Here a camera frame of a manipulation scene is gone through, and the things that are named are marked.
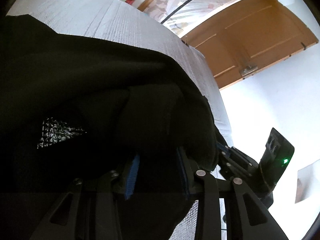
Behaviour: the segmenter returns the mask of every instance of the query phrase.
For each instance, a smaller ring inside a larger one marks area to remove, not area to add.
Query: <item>screw head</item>
[[[203,170],[198,170],[198,171],[196,171],[196,174],[197,174],[198,176],[204,176],[204,175],[205,175],[205,171],[203,171]]]
[[[81,184],[82,184],[82,180],[79,179],[79,178],[76,178],[73,182],[74,182],[76,185],[81,185]]]
[[[235,184],[237,184],[237,185],[241,185],[241,184],[242,184],[242,179],[240,179],[240,178],[234,178],[234,179],[233,179],[233,182],[234,182]]]

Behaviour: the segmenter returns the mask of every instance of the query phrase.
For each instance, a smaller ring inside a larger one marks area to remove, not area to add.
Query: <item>silver bolt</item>
[[[198,170],[198,171],[196,171],[196,174],[197,174],[198,176],[204,176],[204,175],[205,175],[205,171],[203,171],[203,170]]]
[[[81,179],[79,179],[79,178],[76,178],[73,182],[74,182],[76,185],[81,185],[81,184],[82,184],[82,181],[81,181]]]
[[[115,171],[115,170],[110,171],[110,173],[111,173],[111,177],[119,176],[119,173],[117,171]]]
[[[240,178],[234,178],[234,179],[233,179],[233,182],[234,182],[235,184],[241,185],[241,184],[242,184],[242,179],[240,179]]]

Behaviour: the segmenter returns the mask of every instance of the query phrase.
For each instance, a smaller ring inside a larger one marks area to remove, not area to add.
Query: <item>white wall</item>
[[[303,0],[279,0],[320,39]],[[300,240],[320,211],[319,195],[297,204],[297,171],[320,159],[320,44],[221,91],[235,147],[259,162],[272,127],[295,147],[274,190],[270,213],[290,240]]]

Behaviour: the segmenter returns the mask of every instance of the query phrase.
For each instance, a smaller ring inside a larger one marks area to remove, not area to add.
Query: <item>white paper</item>
[[[320,193],[320,160],[298,171],[296,203]]]

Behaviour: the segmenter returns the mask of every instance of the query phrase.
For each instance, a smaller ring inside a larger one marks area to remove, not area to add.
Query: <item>wooden door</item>
[[[307,26],[277,0],[242,0],[182,39],[206,57],[219,88],[318,42]]]

